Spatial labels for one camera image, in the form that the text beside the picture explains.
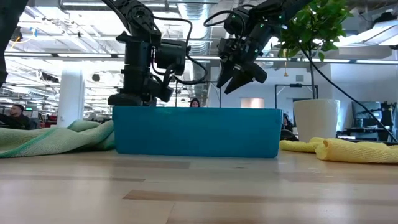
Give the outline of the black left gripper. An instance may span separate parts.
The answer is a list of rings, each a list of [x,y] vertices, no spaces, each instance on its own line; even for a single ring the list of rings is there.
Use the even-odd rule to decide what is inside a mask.
[[[155,106],[156,97],[151,93],[154,84],[149,67],[124,67],[123,87],[108,98],[111,106]]]

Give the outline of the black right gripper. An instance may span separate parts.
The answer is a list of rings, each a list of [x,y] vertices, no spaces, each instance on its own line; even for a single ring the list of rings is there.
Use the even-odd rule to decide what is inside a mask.
[[[218,45],[221,71],[217,87],[221,88],[229,81],[225,93],[230,94],[249,82],[252,82],[246,67],[242,64],[254,62],[271,38],[271,27],[265,24],[256,24],[243,39],[221,39]]]

